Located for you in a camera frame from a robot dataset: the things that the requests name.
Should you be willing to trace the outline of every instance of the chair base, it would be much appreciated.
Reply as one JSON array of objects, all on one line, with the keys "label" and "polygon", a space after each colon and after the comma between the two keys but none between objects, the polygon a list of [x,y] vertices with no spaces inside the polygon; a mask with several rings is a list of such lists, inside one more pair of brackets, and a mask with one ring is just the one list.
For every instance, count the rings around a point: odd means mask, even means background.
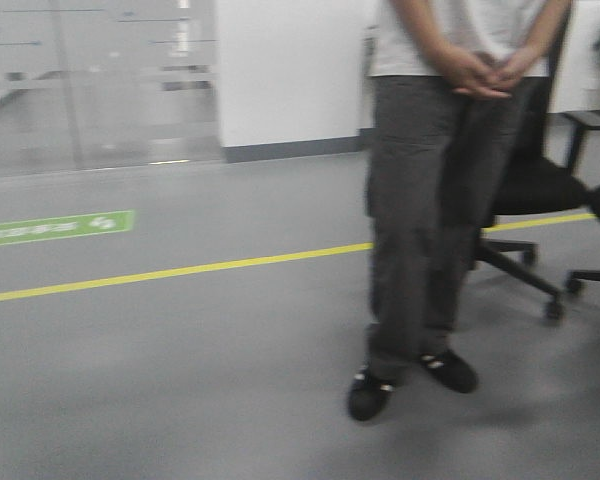
[{"label": "chair base", "polygon": [[565,282],[567,292],[578,294],[584,288],[582,280],[590,280],[592,282],[600,282],[600,270],[574,270],[569,274],[569,278]]},{"label": "chair base", "polygon": [[[511,260],[503,252],[520,251],[523,254],[523,263]],[[531,242],[512,242],[503,240],[480,240],[475,254],[476,260],[488,263],[502,270],[512,277],[537,288],[551,297],[546,305],[545,316],[551,320],[560,320],[564,313],[561,303],[562,291],[531,272],[527,265],[536,259],[536,245]]]}]

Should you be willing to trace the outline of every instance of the clasped hands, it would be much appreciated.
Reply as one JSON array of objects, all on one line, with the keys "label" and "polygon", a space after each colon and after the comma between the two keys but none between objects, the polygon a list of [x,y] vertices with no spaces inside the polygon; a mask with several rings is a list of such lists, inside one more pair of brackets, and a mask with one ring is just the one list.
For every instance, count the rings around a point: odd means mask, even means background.
[{"label": "clasped hands", "polygon": [[428,56],[455,93],[477,100],[492,100],[511,97],[511,90],[541,57],[541,52],[524,46],[497,63],[488,54],[473,53],[448,43]]}]

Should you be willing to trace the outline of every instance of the gray pants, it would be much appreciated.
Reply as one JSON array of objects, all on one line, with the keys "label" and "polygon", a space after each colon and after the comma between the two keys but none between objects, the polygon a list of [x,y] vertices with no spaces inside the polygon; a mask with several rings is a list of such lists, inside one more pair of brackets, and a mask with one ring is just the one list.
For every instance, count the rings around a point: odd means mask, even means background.
[{"label": "gray pants", "polygon": [[376,79],[372,374],[400,381],[419,355],[448,348],[476,235],[533,84],[524,80],[510,99],[476,101],[440,77]]}]

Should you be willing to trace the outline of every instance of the chair armrest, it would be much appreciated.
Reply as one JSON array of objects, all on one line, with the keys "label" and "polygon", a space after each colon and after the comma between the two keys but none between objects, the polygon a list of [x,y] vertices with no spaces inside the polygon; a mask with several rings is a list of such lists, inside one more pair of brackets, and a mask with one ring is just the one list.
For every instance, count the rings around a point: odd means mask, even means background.
[{"label": "chair armrest", "polygon": [[587,130],[600,130],[600,113],[593,111],[562,112],[575,124],[586,128]]},{"label": "chair armrest", "polygon": [[566,169],[569,174],[573,174],[578,166],[578,158],[585,134],[589,130],[600,130],[600,113],[593,111],[576,111],[563,112],[563,116],[571,120],[574,124],[573,133],[571,135],[571,146],[567,152],[565,162]]}]

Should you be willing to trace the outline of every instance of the black shoe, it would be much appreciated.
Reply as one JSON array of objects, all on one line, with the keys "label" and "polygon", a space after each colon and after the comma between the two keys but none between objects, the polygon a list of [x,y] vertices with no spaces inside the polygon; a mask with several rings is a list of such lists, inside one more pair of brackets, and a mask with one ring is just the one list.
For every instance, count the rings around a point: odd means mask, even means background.
[{"label": "black shoe", "polygon": [[445,387],[460,393],[478,388],[478,375],[451,350],[439,355],[422,355],[420,364]]},{"label": "black shoe", "polygon": [[370,420],[387,405],[394,388],[393,383],[374,377],[366,366],[362,367],[349,391],[349,415],[361,422]]}]

